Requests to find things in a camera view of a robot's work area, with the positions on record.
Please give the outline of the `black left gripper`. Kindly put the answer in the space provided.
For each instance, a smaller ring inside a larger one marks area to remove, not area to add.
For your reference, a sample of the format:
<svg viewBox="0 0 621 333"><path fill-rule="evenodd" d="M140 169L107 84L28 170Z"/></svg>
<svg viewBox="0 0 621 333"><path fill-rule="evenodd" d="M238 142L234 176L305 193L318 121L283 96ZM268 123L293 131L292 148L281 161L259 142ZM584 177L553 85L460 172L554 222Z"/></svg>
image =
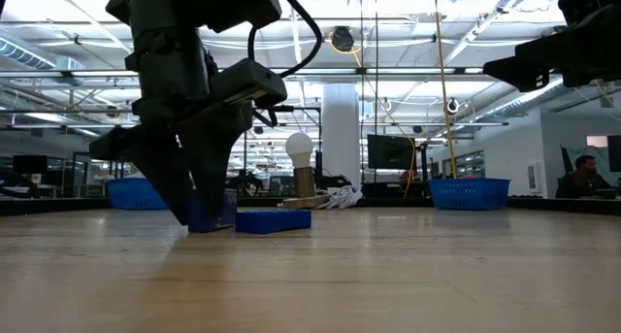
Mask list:
<svg viewBox="0 0 621 333"><path fill-rule="evenodd" d="M131 162L149 180L181 225L212 223L221 215L232 147L252 124L252 105L213 105L178 127L196 186L200 214L190 218L192 184L182 149L164 127L206 101L216 65L197 29L132 33L134 52L125 66L138 75L141 98L132 104L142 125L116 127L89 144L92 158Z"/></svg>

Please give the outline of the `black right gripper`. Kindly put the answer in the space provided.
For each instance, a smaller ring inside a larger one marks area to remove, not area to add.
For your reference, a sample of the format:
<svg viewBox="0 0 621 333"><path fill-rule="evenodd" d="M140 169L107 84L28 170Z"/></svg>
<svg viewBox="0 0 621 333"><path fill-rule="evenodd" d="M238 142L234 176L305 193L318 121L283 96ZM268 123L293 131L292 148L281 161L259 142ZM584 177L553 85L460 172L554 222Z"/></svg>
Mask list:
<svg viewBox="0 0 621 333"><path fill-rule="evenodd" d="M518 45L515 56L486 62L482 72L531 92L549 84L551 65L567 87L621 79L621 6L608 5L557 33Z"/></svg>

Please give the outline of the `dark navy narrow charger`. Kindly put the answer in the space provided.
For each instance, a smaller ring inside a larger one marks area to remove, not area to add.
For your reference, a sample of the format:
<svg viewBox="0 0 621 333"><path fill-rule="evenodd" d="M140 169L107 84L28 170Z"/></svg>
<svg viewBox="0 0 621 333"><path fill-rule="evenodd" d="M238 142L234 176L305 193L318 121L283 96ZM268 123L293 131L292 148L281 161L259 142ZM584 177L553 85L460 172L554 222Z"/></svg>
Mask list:
<svg viewBox="0 0 621 333"><path fill-rule="evenodd" d="M237 191L226 189L221 209L216 213L209 207L197 190L193 191L190 204L188 231L190 233L211 233L235 225L237 214Z"/></svg>

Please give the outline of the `bright blue charger block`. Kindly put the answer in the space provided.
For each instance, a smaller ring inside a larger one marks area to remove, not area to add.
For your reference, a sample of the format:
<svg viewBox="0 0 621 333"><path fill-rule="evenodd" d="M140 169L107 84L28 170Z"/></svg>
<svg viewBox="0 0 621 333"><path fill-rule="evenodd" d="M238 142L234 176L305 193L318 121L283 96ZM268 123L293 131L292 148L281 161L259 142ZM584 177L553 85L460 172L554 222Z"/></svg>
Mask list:
<svg viewBox="0 0 621 333"><path fill-rule="evenodd" d="M235 231L251 234L271 234L282 231L308 229L312 225L309 210L270 210L237 212Z"/></svg>

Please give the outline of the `blue plastic bin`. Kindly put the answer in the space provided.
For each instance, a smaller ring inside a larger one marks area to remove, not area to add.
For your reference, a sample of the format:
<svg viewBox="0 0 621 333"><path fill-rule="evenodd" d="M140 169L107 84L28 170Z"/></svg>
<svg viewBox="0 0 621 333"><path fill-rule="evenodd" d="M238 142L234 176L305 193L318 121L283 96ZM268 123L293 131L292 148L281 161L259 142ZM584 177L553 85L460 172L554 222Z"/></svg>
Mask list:
<svg viewBox="0 0 621 333"><path fill-rule="evenodd" d="M111 206L121 210L167 210L168 206L144 178L127 178L107 182Z"/></svg>
<svg viewBox="0 0 621 333"><path fill-rule="evenodd" d="M459 211L499 210L507 203L510 180L430 180L431 199L438 209Z"/></svg>

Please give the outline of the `bulb lamp with wooden base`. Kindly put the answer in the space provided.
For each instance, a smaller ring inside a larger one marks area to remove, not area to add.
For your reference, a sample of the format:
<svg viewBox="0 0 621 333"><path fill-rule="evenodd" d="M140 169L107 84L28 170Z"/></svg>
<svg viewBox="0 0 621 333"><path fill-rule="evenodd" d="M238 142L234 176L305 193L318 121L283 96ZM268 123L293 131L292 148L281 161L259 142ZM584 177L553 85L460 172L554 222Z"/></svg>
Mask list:
<svg viewBox="0 0 621 333"><path fill-rule="evenodd" d="M295 196L283 199L284 209L318 209L329 201L327 195L318 195L315 190L314 171L311 167L313 144L305 133L292 134L285 143L285 151L293 164Z"/></svg>

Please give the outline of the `person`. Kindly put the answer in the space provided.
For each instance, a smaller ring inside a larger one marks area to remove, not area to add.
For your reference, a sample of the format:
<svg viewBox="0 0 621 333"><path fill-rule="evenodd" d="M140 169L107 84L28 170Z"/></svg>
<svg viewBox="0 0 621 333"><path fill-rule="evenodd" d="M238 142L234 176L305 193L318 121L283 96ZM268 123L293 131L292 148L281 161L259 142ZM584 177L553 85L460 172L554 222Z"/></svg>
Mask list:
<svg viewBox="0 0 621 333"><path fill-rule="evenodd" d="M596 158L581 155L575 169L559 180L555 194L559 199L614 199L619 189L609 184L597 171Z"/></svg>

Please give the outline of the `small dark monitor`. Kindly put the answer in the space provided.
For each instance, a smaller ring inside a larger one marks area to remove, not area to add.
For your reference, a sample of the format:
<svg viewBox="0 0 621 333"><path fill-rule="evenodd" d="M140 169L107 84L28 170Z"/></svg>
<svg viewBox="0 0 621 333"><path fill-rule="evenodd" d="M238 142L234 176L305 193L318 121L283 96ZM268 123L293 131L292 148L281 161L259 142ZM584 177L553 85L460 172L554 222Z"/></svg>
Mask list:
<svg viewBox="0 0 621 333"><path fill-rule="evenodd" d="M44 174L48 170L47 155L14 155L12 170L19 174Z"/></svg>

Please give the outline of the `black monitor by pillar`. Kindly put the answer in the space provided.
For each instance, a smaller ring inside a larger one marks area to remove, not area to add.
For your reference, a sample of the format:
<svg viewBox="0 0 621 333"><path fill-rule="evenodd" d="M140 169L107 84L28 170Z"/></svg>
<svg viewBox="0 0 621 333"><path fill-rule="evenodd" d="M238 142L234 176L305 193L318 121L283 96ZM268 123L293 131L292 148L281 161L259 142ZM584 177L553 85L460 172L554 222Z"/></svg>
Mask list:
<svg viewBox="0 0 621 333"><path fill-rule="evenodd" d="M368 166L372 169L412 170L414 145L407 137L367 136Z"/></svg>

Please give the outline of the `black background rig frame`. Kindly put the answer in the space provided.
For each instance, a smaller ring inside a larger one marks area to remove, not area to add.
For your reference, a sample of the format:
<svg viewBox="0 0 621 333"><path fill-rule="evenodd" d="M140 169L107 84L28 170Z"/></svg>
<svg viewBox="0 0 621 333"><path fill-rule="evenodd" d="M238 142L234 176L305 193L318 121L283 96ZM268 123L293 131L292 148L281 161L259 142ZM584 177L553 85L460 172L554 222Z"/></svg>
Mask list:
<svg viewBox="0 0 621 333"><path fill-rule="evenodd" d="M292 174L293 164L286 153L286 142L297 133L306 134L312 143L310 166L323 167L323 124L318 107L279 105L271 110L254 109L250 128L234 144L231 164L240 163L245 174L259 176Z"/></svg>

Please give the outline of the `dark wall screen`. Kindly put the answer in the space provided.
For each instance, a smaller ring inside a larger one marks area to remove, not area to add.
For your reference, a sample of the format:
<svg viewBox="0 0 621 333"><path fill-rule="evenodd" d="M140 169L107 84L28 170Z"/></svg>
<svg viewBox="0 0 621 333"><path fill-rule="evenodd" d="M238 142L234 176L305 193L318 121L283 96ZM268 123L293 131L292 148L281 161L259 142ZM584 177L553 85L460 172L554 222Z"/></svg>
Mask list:
<svg viewBox="0 0 621 333"><path fill-rule="evenodd" d="M608 167L613 173L621 173L621 135L607 137Z"/></svg>

